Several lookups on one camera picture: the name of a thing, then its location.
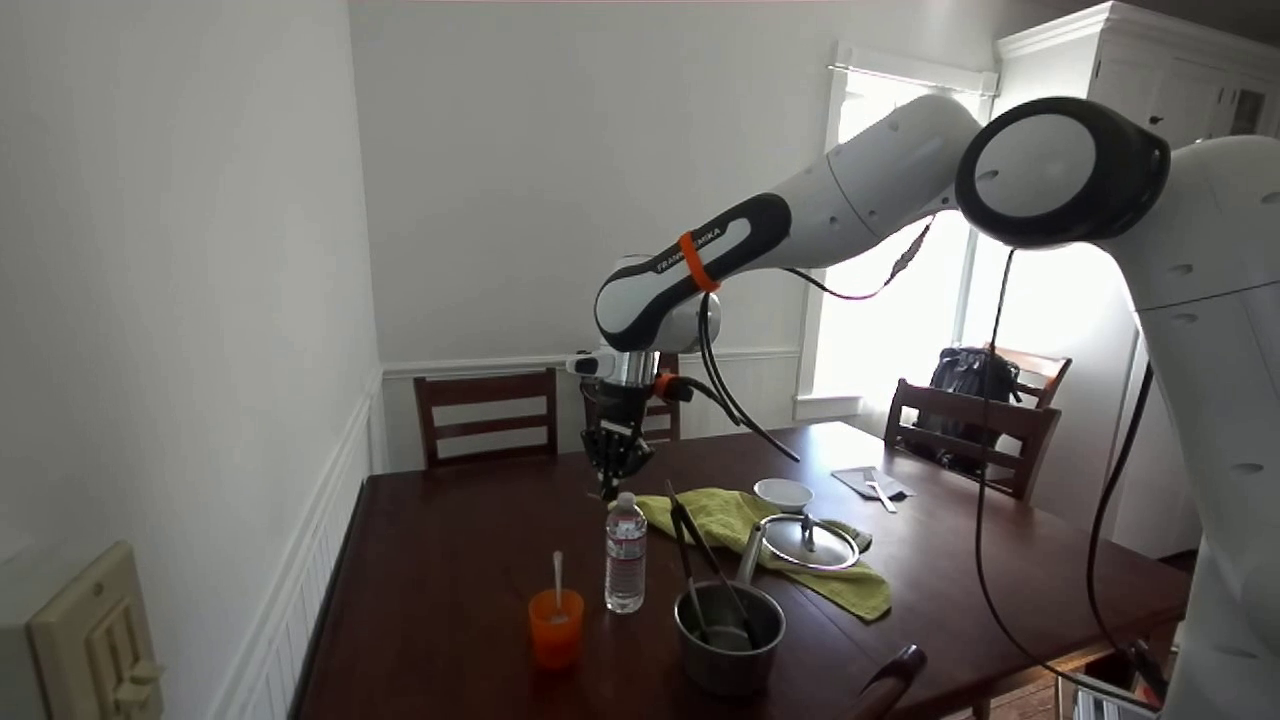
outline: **dark wooden table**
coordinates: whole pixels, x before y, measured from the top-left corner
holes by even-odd
[[[610,618],[606,508],[587,496],[584,456],[534,459],[447,478],[368,481],[329,613],[300,680],[303,720],[421,720],[421,716],[805,716],[858,707],[858,687],[906,646],[924,646],[929,667],[899,700],[899,716],[967,707],[993,687],[1024,680],[1033,662],[990,618],[976,583],[976,486],[907,456],[849,424],[782,432],[802,468],[752,435],[686,442],[655,454],[632,481],[659,493],[750,490],[794,478],[811,490],[811,517],[841,517],[874,533],[870,564],[892,583],[892,613],[865,623],[784,575],[762,575],[788,613],[771,687],[750,704],[707,700],[678,667],[673,601],[679,562],[670,535],[648,545],[648,601],[636,618]],[[831,468],[882,463],[912,490],[890,517],[865,504]],[[568,583],[587,598],[584,662],[568,677],[529,663],[523,598],[551,575],[564,547]],[[990,583],[1012,633],[1041,655],[1095,650],[1086,601],[1086,533],[990,493]],[[1160,633],[1186,613],[1189,575],[1105,545],[1102,606],[1116,633]]]

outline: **straw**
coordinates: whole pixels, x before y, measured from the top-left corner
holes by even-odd
[[[564,552],[551,552],[551,575],[556,575],[556,608],[562,608]]]

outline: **yellow cloth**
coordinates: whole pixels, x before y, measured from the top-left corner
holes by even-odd
[[[636,496],[636,499],[651,527],[678,535],[670,496]],[[679,504],[688,508],[692,524],[712,547],[728,547],[736,555],[750,547],[750,535],[766,517],[752,496],[732,490],[679,493]],[[788,575],[861,621],[882,621],[892,606],[885,575],[875,575],[870,564],[854,564],[841,575],[811,575],[811,572],[788,572]]]

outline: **white plate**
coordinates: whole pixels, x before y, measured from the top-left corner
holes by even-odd
[[[807,504],[807,490],[795,486],[795,481],[782,481],[782,478],[769,478],[769,481],[757,481],[752,493],[771,504],[771,508],[805,508]]]

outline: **plastic water bottle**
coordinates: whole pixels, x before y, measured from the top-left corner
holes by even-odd
[[[644,535],[648,521],[632,493],[610,504],[606,521],[606,608],[632,618],[644,606]]]

